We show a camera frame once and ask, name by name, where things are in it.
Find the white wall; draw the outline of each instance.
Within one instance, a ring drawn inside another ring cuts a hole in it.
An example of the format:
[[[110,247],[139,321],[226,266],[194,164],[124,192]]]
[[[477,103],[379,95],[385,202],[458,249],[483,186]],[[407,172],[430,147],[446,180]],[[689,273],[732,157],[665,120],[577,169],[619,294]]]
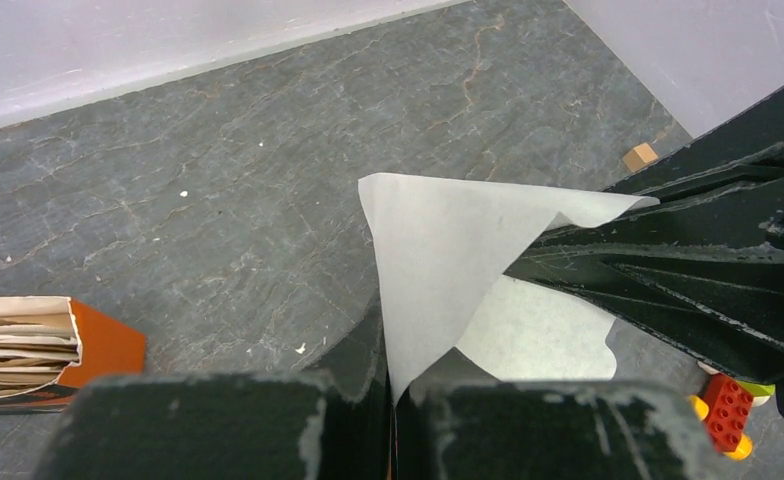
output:
[[[566,0],[693,136],[784,85],[784,0]]]
[[[0,126],[459,1],[0,0]]]

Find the green lego brick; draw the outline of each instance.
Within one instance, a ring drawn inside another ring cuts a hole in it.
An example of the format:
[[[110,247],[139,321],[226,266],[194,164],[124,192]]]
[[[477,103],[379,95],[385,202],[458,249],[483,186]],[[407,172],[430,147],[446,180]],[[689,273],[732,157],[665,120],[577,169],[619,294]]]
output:
[[[737,380],[737,383],[746,392],[754,395],[755,397],[771,397],[775,394],[774,385],[760,385],[757,383],[740,382],[739,380]]]

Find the red toy block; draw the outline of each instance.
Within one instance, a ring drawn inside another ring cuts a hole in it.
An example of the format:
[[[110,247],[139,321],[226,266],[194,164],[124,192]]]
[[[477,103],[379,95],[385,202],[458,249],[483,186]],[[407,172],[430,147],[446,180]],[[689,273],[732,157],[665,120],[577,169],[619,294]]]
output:
[[[720,373],[711,377],[701,399],[710,407],[704,424],[713,439],[713,446],[720,452],[735,451],[748,421],[754,396],[734,379]]]

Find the small brown block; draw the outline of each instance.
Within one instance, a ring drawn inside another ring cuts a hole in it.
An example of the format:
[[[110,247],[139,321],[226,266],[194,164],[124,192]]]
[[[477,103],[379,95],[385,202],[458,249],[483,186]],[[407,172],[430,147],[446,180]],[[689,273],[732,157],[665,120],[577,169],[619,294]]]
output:
[[[631,172],[635,172],[657,160],[657,158],[657,154],[654,153],[651,145],[643,143],[633,147],[627,155],[622,157],[622,161],[625,162],[625,165]]]

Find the orange and black box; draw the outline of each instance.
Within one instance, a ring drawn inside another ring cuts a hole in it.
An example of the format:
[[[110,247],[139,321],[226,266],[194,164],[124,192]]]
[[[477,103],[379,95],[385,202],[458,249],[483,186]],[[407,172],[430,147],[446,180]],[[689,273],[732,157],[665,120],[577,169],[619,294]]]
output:
[[[63,314],[71,321],[77,358],[46,383],[0,395],[0,415],[59,412],[94,378],[141,373],[142,333],[70,297],[0,297],[0,318]]]

